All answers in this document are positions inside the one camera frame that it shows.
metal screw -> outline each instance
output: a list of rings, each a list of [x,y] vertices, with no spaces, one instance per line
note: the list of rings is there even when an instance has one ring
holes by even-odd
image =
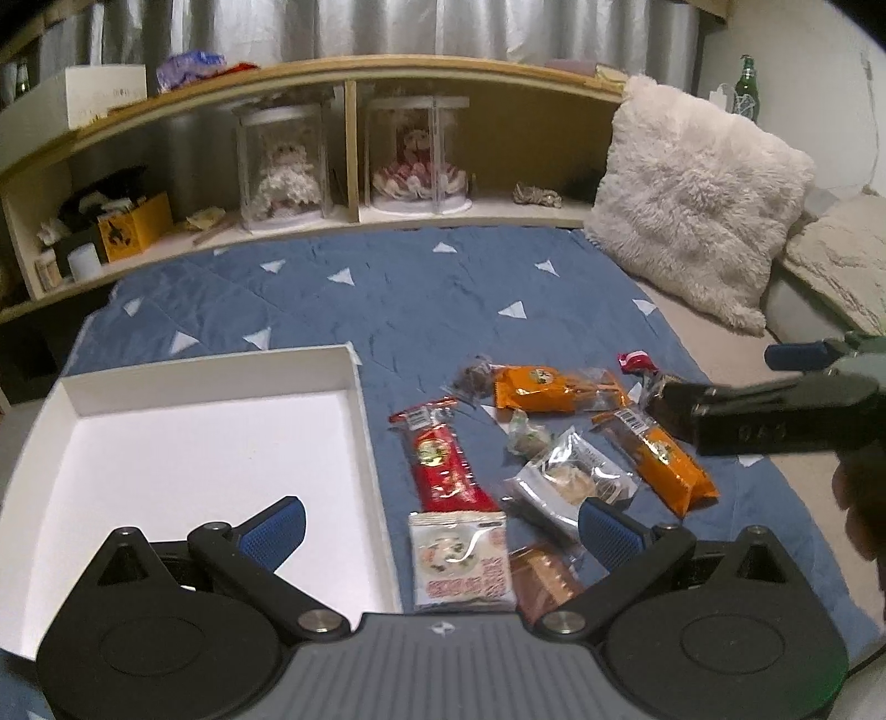
[[[585,619],[569,610],[555,610],[541,618],[541,621],[548,630],[557,635],[573,635],[585,629]]]
[[[345,620],[334,610],[308,610],[299,615],[299,625],[308,632],[332,632]]]

white box on shelf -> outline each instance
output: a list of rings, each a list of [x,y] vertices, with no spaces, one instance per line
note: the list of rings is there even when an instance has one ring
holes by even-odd
[[[148,97],[144,65],[67,67],[0,113],[0,172],[108,110]]]
[[[107,535],[184,539],[287,495],[307,512],[276,573],[344,614],[401,612],[353,351],[210,356],[62,378],[0,513],[0,647],[33,659]]]

blue bedspread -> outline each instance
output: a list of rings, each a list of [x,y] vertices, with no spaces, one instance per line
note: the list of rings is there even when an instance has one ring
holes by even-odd
[[[139,270],[84,326],[66,371],[103,370],[178,357],[352,342],[403,605],[412,607],[407,515],[419,509],[408,461],[387,418],[442,395],[476,354],[509,364],[617,370],[616,355],[642,348],[691,380],[704,375],[645,293],[580,233],[529,228],[380,231],[256,242]],[[554,429],[574,419],[555,422]],[[490,490],[518,469],[486,412],[463,406],[455,421],[479,482]],[[789,550],[855,655],[877,629],[852,602],[809,513],[768,460],[704,458],[718,503],[686,518],[704,539],[767,525]],[[646,485],[630,514],[646,524],[673,516]],[[509,523],[509,544],[533,539]],[[602,573],[590,560],[582,573]]]

brown snack package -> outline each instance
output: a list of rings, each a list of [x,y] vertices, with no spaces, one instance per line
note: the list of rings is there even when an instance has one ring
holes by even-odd
[[[530,624],[584,590],[560,553],[547,544],[513,551],[510,574],[517,605]]]

small jar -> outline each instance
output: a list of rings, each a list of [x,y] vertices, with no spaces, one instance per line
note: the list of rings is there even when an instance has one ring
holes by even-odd
[[[470,207],[468,174],[452,159],[458,111],[468,98],[416,96],[369,103],[365,184],[373,207],[390,213],[457,213]]]
[[[330,210],[323,109],[272,107],[239,119],[240,210],[249,230],[297,226]]]
[[[45,293],[55,290],[61,285],[61,273],[58,271],[55,250],[44,250],[35,261],[37,277],[40,278],[40,286]]]

